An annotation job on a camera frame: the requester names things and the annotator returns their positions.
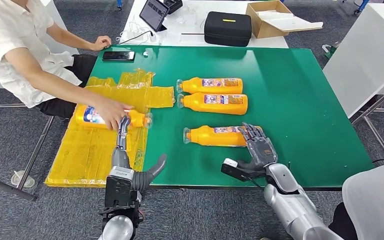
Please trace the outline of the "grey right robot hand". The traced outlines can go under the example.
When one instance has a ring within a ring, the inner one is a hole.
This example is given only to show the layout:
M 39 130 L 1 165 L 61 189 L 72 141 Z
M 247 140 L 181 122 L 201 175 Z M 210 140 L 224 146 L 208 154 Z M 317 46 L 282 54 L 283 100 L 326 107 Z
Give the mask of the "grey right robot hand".
M 278 155 L 273 143 L 261 127 L 243 122 L 239 131 L 252 157 L 250 162 L 238 160 L 239 168 L 250 171 L 262 171 L 268 165 L 278 162 Z

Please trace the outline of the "person's right hand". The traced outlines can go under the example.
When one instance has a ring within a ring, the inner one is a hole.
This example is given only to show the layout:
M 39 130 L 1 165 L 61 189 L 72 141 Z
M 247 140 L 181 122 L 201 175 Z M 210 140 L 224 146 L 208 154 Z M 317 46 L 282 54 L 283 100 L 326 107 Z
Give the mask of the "person's right hand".
M 104 96 L 95 98 L 90 103 L 105 122 L 107 129 L 116 130 L 121 119 L 127 115 L 127 111 L 134 109 L 128 105 Z

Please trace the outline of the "person's left hand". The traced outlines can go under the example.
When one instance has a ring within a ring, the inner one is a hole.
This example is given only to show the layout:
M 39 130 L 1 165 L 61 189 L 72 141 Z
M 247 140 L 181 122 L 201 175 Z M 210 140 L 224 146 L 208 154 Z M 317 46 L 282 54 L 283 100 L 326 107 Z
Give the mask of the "person's left hand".
M 99 36 L 95 43 L 92 43 L 89 47 L 91 51 L 99 52 L 103 49 L 107 49 L 111 46 L 112 40 L 107 35 Z

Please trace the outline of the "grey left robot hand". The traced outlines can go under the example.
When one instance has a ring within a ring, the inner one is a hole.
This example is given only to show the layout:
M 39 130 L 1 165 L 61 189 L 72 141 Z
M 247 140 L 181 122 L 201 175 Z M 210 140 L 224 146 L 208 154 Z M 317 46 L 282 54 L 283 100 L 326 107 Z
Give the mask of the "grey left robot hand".
M 127 154 L 127 133 L 130 118 L 123 116 L 118 124 L 118 131 L 116 137 L 116 145 L 111 155 L 112 170 L 121 171 L 121 168 L 126 169 L 125 176 L 131 180 L 132 191 L 144 191 L 150 183 L 158 176 L 165 168 L 167 162 L 167 154 L 163 153 L 154 164 L 147 171 L 134 171 L 130 166 L 129 156 Z

